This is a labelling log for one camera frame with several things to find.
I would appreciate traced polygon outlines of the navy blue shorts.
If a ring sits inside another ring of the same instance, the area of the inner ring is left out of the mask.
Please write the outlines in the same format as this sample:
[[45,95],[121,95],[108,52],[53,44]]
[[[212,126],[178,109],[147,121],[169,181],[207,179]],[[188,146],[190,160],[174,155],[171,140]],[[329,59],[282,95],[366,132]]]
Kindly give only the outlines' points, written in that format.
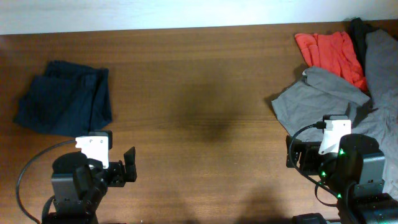
[[112,122],[109,70],[54,60],[19,100],[14,122],[41,134],[78,137]]

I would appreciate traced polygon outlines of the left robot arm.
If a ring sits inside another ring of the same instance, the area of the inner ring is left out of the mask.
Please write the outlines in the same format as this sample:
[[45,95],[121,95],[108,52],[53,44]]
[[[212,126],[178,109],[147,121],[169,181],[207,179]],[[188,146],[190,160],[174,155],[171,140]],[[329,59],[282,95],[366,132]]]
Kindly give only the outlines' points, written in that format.
[[42,223],[98,224],[100,202],[110,187],[124,187],[137,179],[136,148],[124,153],[124,160],[102,162],[81,152],[71,152],[53,162],[51,183],[54,191],[44,205]]

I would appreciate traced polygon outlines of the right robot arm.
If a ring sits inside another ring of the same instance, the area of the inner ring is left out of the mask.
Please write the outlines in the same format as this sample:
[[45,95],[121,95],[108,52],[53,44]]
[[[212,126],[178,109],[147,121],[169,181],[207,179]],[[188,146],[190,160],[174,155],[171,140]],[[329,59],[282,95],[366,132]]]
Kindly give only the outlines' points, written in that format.
[[318,183],[337,194],[340,223],[397,223],[397,200],[383,192],[386,158],[374,138],[345,135],[338,152],[329,156],[319,155],[319,142],[287,136],[286,145],[292,148],[288,168],[298,164],[300,171],[319,176]]

